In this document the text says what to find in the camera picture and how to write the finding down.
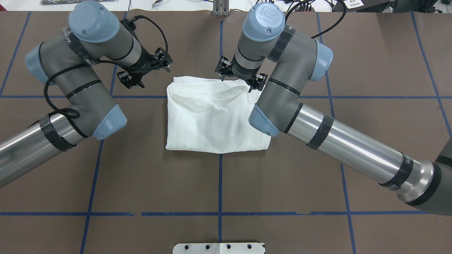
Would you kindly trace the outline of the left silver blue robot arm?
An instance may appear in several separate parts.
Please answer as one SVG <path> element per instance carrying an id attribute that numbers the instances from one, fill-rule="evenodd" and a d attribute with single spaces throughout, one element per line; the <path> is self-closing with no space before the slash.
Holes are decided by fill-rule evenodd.
<path id="1" fill-rule="evenodd" d="M 53 109 L 1 144 L 1 186 L 17 180 L 88 137 L 104 140 L 127 124 L 126 116 L 93 67 L 114 64 L 126 88 L 144 88 L 142 77 L 173 63 L 168 45 L 150 54 L 134 30 L 134 16 L 119 20 L 100 2 L 87 0 L 69 14 L 62 34 L 31 50 L 25 63 L 44 84 Z"/>

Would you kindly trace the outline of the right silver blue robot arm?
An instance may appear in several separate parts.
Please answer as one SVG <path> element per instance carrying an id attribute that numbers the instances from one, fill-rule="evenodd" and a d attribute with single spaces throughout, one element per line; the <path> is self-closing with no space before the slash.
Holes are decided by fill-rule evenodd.
<path id="1" fill-rule="evenodd" d="M 287 16 L 273 3 L 258 2 L 248 12 L 232 60 L 222 57 L 216 72 L 237 77 L 261 91 L 249 122 L 258 131 L 276 137 L 280 133 L 299 140 L 306 148 L 339 161 L 379 186 L 393 191 L 408 206 L 431 214 L 451 215 L 451 141 L 434 161 L 417 159 L 391 148 L 361 130 L 341 122 L 341 113 L 364 120 L 360 128 L 375 123 L 391 127 L 396 140 L 408 138 L 418 149 L 438 131 L 445 142 L 448 125 L 438 126 L 442 111 L 439 98 L 358 98 L 339 100 L 339 111 L 330 101 L 331 115 L 301 101 L 307 82 L 339 77 L 352 79 L 356 61 L 341 62 L 329 72 L 334 51 L 318 36 L 310 37 L 287 23 Z"/>

